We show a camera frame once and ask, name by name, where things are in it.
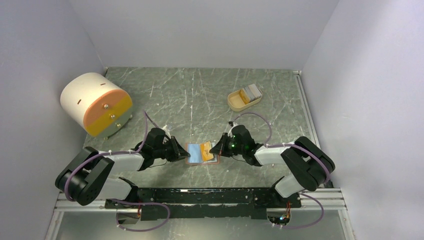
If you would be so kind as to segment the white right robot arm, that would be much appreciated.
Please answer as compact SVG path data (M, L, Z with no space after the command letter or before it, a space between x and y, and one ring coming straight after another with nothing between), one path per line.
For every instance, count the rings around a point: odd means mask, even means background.
M302 190L315 191L329 181L336 169L333 160L305 136L289 143L269 145L256 142L244 125L223 133L209 152L228 158L240 155L247 164L256 167L287 166L290 173L271 188L269 199L275 207L282 207L291 195Z

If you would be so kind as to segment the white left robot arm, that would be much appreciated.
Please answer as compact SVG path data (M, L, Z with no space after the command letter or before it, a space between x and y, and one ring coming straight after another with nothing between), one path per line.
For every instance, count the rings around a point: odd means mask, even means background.
M189 156L174 136L154 127L129 150L112 152L84 147L60 172L54 185L69 201L81 206L97 199L115 199L124 207L132 208L140 202L138 186L124 177L112 175L144 171L157 159L177 162Z

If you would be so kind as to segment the tan leather card holder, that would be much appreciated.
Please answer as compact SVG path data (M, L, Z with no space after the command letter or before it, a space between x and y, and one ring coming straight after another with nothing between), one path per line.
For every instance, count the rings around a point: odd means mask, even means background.
M185 163L188 165L216 165L220 163L220 159L217 154L210 153L210 150L216 145L215 142L204 142L204 143L187 143L185 150L189 153L189 156L185 159Z

